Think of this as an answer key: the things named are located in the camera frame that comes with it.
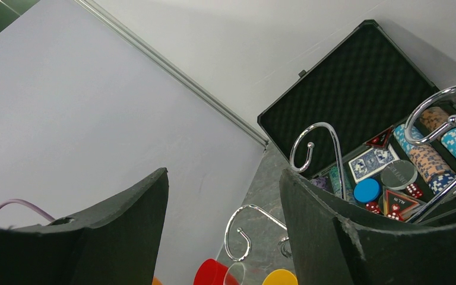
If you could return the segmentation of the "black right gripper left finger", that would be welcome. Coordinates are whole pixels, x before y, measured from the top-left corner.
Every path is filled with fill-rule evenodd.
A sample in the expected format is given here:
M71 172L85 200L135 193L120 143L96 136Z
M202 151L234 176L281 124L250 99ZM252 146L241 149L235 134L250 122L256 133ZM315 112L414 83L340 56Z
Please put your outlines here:
M151 284L168 197L162 167L45 226L0 229L0 284Z

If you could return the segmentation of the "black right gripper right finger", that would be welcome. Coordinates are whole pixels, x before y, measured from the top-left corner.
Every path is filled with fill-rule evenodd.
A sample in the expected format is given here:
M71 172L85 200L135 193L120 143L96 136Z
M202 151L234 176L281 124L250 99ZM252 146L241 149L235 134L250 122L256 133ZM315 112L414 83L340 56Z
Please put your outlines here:
M456 284L456 223L391 220L290 169L280 197L299 284Z

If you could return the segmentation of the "yellow plastic wine glass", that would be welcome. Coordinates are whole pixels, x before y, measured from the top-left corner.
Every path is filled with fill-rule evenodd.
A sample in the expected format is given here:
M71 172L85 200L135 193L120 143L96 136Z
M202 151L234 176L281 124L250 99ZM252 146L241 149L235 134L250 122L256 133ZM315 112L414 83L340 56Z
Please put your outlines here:
M298 285L298 280L291 271L277 269L266 276L262 285Z

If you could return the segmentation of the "red plastic wine glass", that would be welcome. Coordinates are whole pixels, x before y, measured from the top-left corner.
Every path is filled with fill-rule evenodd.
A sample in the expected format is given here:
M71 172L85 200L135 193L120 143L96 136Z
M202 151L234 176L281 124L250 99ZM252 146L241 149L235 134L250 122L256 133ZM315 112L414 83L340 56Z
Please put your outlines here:
M229 268L217 260L207 259L199 267L193 285L238 285Z

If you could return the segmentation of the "clear wine glass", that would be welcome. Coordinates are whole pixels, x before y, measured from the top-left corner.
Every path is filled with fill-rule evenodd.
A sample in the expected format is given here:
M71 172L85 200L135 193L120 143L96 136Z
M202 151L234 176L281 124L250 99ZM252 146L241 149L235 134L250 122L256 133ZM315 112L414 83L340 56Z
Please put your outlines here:
M242 262L232 264L223 278L224 285L243 285L246 277L246 266Z

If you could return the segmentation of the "orange plastic wine glass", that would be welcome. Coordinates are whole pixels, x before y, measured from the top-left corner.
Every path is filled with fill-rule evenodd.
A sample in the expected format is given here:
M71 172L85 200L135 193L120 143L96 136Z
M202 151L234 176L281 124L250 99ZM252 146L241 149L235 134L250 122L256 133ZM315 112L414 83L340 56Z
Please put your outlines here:
M163 284L157 277L153 277L152 285L163 285Z

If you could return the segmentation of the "blue round dealer chip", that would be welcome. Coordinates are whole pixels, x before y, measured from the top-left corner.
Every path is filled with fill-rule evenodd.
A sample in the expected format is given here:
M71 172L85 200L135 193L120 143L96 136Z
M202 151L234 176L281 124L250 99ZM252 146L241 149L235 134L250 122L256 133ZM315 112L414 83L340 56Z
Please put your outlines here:
M376 200L381 194L379 182L372 178L361 180L354 188L354 198L361 203Z

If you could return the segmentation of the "blue playing card deck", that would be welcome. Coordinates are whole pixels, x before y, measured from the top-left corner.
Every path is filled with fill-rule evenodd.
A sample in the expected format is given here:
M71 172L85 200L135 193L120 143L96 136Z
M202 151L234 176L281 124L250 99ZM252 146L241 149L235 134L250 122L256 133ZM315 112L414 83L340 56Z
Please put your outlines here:
M399 160L391 145L388 148L370 148L348 162L356 183L379 173L386 165Z

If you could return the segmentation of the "grey round dealer button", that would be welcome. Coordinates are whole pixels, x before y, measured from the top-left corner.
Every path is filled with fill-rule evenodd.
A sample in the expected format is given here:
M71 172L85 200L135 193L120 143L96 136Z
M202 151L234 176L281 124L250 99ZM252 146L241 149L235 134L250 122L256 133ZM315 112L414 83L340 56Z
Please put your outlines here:
M415 165L407 160L396 160L384 167L380 179L388 189L400 191L415 182L418 171Z

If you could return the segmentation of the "black poker chip case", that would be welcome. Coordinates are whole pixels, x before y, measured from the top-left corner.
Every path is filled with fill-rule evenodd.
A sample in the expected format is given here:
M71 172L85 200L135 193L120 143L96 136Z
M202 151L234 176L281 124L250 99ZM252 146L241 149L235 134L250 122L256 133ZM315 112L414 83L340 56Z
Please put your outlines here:
M306 127L327 122L343 156L353 157L437 91L375 20L365 20L264 110L258 125L289 156Z

